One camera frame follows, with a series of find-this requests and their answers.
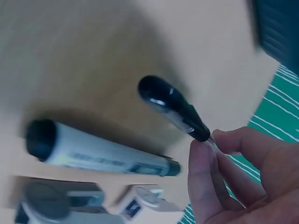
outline dark object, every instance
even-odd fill
[[[26,149],[39,161],[46,161],[51,155],[57,139],[55,123],[49,119],[34,120],[27,128]]]
[[[141,98],[162,113],[176,127],[198,141],[210,138],[210,131],[201,121],[194,107],[172,85],[156,76],[144,77],[138,85]]]
[[[299,1],[255,1],[259,41],[265,52],[299,74]]]

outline black marker cap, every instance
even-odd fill
[[[195,108],[165,80],[157,76],[146,76],[140,80],[137,88],[144,102],[164,114],[179,129],[188,130],[185,132],[201,142],[210,138],[210,130],[202,122]]]
[[[166,110],[180,110],[187,101],[183,95],[164,79],[146,76],[138,84],[138,93],[146,103],[158,104]]]
[[[174,160],[167,160],[169,170],[165,176],[177,176],[181,172],[181,165]]]
[[[25,138],[27,152],[39,161],[46,161],[56,143],[55,122],[49,119],[32,121],[27,127]]]

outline marker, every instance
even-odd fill
[[[26,130],[27,152],[55,166],[125,174],[176,176],[178,162],[82,132],[50,119],[33,120]]]
[[[157,76],[146,76],[138,84],[138,93],[146,104],[163,114],[178,129],[197,141],[214,145],[210,130],[195,108],[165,80]]]

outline finger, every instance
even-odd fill
[[[233,210],[233,211],[243,210],[244,207],[237,200],[232,198],[228,193],[223,177],[219,171],[216,154],[213,154],[213,162],[211,165],[210,173],[211,173],[212,182],[213,182],[216,195],[222,207],[225,210]]]
[[[222,152],[226,154],[240,152],[258,169],[261,168],[268,152],[274,146],[284,143],[250,127],[242,127],[230,132],[215,130],[213,135]]]
[[[211,147],[197,141],[192,142],[189,155],[188,191],[198,224],[203,224],[224,211],[219,198],[223,201],[230,198],[215,159],[216,156]]]
[[[266,196],[262,185],[237,167],[225,154],[217,152],[217,159],[224,180],[245,207],[251,206]]]

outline small label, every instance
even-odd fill
[[[141,209],[141,205],[134,198],[133,201],[125,208],[125,210],[121,213],[127,220],[131,220],[137,212]]]
[[[136,174],[161,175],[163,170],[164,167],[161,166],[137,163],[130,168],[129,172]]]

